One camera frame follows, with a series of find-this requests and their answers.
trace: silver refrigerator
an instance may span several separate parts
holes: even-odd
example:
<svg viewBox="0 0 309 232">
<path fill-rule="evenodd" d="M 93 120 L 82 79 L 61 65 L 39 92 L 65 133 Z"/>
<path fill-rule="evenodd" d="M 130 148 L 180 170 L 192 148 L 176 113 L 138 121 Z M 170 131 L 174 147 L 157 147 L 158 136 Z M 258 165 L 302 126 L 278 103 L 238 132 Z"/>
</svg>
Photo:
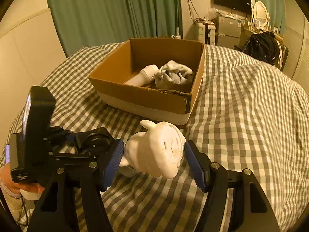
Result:
<svg viewBox="0 0 309 232">
<path fill-rule="evenodd" d="M 219 16 L 216 28 L 216 45 L 230 49 L 234 49 L 234 45 L 239 45 L 241 21 Z"/>
</svg>

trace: plastic bag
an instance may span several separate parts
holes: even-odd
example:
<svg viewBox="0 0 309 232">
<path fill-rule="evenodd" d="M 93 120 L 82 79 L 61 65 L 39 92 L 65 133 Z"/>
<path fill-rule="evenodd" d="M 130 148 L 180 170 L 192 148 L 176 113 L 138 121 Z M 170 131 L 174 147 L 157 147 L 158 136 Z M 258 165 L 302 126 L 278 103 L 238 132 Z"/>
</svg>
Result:
<svg viewBox="0 0 309 232">
<path fill-rule="evenodd" d="M 253 34 L 245 43 L 243 53 L 271 65 L 277 60 L 280 49 L 273 32 Z"/>
</svg>

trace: white plush toy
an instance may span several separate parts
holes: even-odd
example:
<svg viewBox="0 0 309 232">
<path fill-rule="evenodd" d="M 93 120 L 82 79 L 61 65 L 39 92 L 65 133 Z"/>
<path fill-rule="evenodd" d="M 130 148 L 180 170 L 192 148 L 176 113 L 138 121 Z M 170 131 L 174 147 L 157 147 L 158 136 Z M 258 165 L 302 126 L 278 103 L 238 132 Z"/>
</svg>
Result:
<svg viewBox="0 0 309 232">
<path fill-rule="evenodd" d="M 175 177 L 183 157 L 186 141 L 184 136 L 176 126 L 168 122 L 155 124 L 149 120 L 142 120 L 140 124 L 148 131 L 138 132 L 126 142 L 119 172 L 126 176 L 134 176 L 137 172 L 132 174 L 129 172 L 130 168 L 125 167 L 130 165 L 153 177 Z"/>
</svg>

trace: silver bolt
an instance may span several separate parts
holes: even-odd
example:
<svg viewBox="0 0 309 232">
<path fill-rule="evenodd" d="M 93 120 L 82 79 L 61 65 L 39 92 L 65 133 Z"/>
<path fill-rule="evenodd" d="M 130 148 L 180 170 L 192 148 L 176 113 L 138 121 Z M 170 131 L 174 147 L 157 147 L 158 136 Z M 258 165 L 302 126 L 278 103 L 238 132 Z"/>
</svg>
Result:
<svg viewBox="0 0 309 232">
<path fill-rule="evenodd" d="M 57 169 L 57 173 L 58 174 L 62 174 L 64 172 L 64 168 L 63 167 L 59 167 L 58 169 Z"/>
<path fill-rule="evenodd" d="M 211 167 L 214 168 L 214 169 L 218 169 L 220 167 L 220 164 L 217 163 L 217 162 L 213 162 L 213 163 L 211 163 Z"/>
<path fill-rule="evenodd" d="M 244 170 L 244 173 L 245 173 L 246 175 L 250 175 L 250 174 L 252 173 L 252 171 L 251 171 L 250 169 L 246 168 L 246 169 Z"/>
<path fill-rule="evenodd" d="M 98 165 L 98 163 L 96 163 L 95 161 L 92 161 L 92 162 L 89 163 L 89 167 L 91 167 L 91 168 L 95 168 L 95 167 L 97 167 L 97 165 Z"/>
</svg>

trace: bed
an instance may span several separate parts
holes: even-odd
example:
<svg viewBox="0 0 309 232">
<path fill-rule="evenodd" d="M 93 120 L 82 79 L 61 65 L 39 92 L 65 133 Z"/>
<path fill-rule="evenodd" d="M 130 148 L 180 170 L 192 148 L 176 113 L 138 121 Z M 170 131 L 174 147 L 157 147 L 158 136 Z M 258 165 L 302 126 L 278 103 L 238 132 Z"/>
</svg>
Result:
<svg viewBox="0 0 309 232">
<path fill-rule="evenodd" d="M 119 45 L 85 47 L 45 79 L 42 86 L 57 102 L 52 126 L 75 132 L 103 126 L 122 140 L 143 130 L 142 117 L 104 104 L 88 80 L 94 67 Z M 21 131 L 22 114 L 9 134 Z M 309 202 L 309 98 L 300 85 L 267 63 L 208 45 L 198 99 L 181 132 L 226 169 L 250 168 L 281 231 L 297 221 Z M 186 160 L 173 179 L 118 174 L 102 193 L 117 232 L 194 231 L 206 196 L 197 188 Z M 229 191 L 221 231 L 228 229 L 231 200 Z M 86 231 L 80 190 L 76 205 L 80 229 Z"/>
</svg>

